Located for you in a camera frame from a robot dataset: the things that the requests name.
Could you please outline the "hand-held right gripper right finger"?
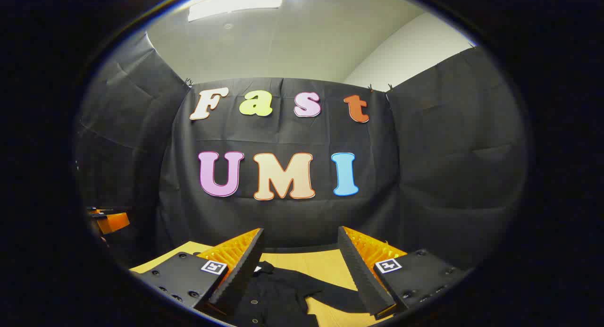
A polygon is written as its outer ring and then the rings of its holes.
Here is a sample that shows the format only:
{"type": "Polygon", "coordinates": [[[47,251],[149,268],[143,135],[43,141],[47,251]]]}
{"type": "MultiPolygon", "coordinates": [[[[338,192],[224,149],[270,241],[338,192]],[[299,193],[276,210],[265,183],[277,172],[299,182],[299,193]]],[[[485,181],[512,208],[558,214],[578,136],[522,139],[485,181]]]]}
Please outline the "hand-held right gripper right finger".
{"type": "Polygon", "coordinates": [[[362,303],[374,318],[423,309],[472,272],[426,249],[404,252],[345,226],[338,228],[338,248],[362,303]]]}

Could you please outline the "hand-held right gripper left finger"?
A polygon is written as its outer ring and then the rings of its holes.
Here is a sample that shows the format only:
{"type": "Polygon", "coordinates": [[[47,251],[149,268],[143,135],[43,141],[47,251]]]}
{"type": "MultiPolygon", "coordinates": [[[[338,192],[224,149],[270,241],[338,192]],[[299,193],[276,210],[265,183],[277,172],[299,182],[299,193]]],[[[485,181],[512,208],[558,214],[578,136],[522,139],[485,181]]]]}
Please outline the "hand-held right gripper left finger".
{"type": "Polygon", "coordinates": [[[220,318],[233,315],[259,263],[263,233],[257,228],[196,255],[177,252],[133,275],[188,308],[220,318]]]}

